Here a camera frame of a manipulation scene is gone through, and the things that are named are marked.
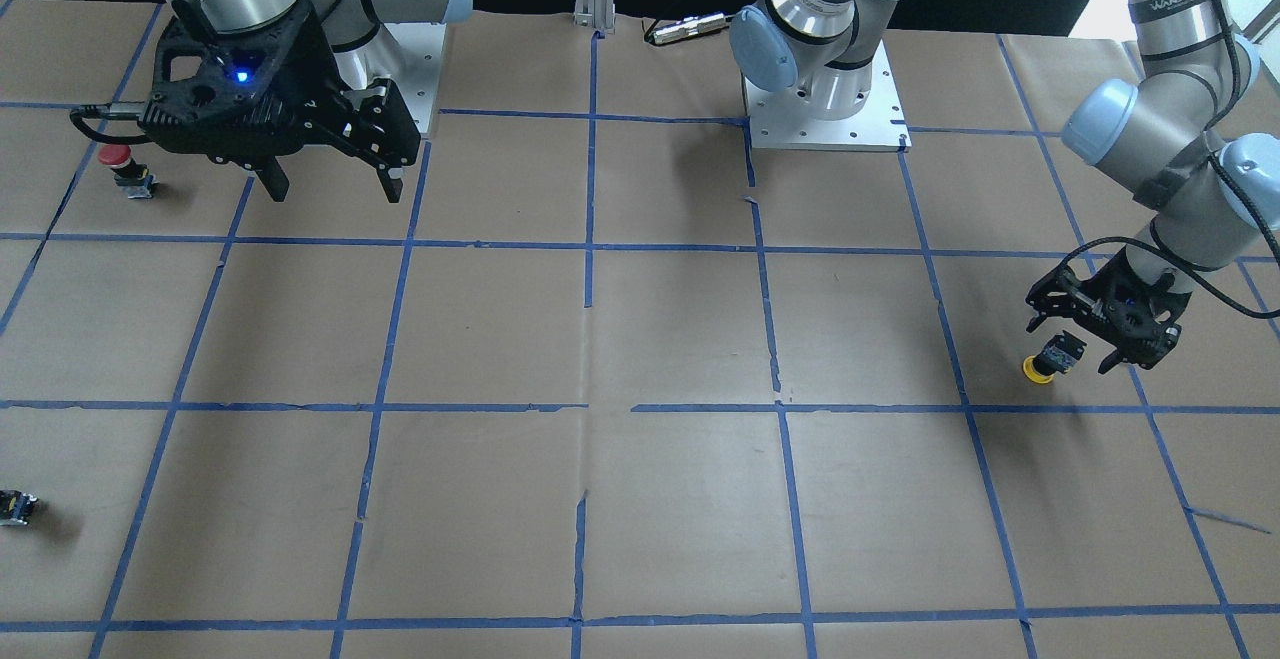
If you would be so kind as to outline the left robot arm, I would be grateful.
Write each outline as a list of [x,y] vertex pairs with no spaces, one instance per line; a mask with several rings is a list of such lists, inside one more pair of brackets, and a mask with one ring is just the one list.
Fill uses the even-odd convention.
[[[863,106],[872,61],[899,0],[755,0],[730,20],[748,88],[794,93],[818,120]],[[1217,125],[1253,88],[1257,49],[1226,0],[1129,0],[1143,79],[1101,82],[1061,131],[1066,148],[1125,188],[1152,218],[1092,276],[1062,258],[1027,294],[1028,328],[1065,319],[1111,345],[1100,372],[1152,369],[1181,337],[1196,287],[1251,319],[1211,284],[1257,241],[1277,250],[1277,139],[1225,139]]]

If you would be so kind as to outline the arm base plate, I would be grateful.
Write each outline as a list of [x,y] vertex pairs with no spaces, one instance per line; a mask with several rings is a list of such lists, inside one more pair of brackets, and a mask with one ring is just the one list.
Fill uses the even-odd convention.
[[754,148],[905,152],[913,145],[883,41],[869,65],[822,67],[782,91],[744,79],[742,93]]
[[385,24],[396,40],[397,82],[422,139],[434,134],[449,26]]

